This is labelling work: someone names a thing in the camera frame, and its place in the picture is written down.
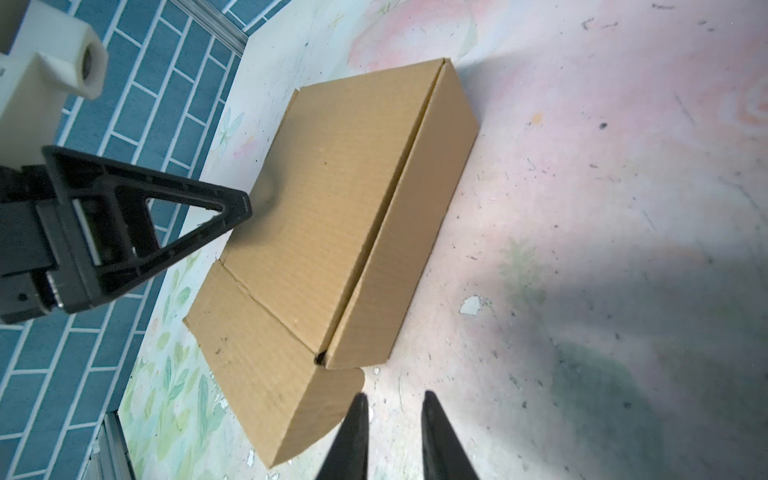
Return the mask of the brown cardboard paper box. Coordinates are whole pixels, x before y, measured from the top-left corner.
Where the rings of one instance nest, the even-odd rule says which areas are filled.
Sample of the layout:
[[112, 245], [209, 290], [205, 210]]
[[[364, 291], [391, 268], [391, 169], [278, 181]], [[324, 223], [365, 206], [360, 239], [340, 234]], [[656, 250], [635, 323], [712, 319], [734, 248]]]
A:
[[330, 432], [389, 358], [478, 132], [447, 58], [292, 95], [184, 320], [264, 465]]

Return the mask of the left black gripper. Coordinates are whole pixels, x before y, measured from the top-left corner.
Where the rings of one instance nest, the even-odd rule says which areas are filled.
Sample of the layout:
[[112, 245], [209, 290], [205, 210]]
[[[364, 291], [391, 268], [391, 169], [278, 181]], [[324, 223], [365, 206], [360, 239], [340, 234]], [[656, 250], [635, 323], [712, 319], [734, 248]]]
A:
[[[252, 215], [244, 191], [64, 147], [42, 153], [45, 166], [1, 168], [3, 324], [113, 301]], [[214, 215], [161, 245], [151, 201]]]

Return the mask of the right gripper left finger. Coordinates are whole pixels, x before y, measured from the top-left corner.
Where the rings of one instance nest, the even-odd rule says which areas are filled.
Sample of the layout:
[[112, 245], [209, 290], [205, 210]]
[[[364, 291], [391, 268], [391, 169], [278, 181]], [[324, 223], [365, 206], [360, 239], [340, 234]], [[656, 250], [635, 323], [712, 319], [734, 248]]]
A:
[[366, 480], [369, 447], [369, 405], [358, 393], [343, 420], [316, 480]]

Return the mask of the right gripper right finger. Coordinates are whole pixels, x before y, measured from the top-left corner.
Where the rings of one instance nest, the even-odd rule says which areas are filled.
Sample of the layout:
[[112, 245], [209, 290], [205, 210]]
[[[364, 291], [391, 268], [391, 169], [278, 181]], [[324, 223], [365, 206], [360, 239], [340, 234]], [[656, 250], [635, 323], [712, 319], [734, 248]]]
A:
[[478, 480], [437, 395], [426, 391], [421, 412], [423, 475], [426, 480]]

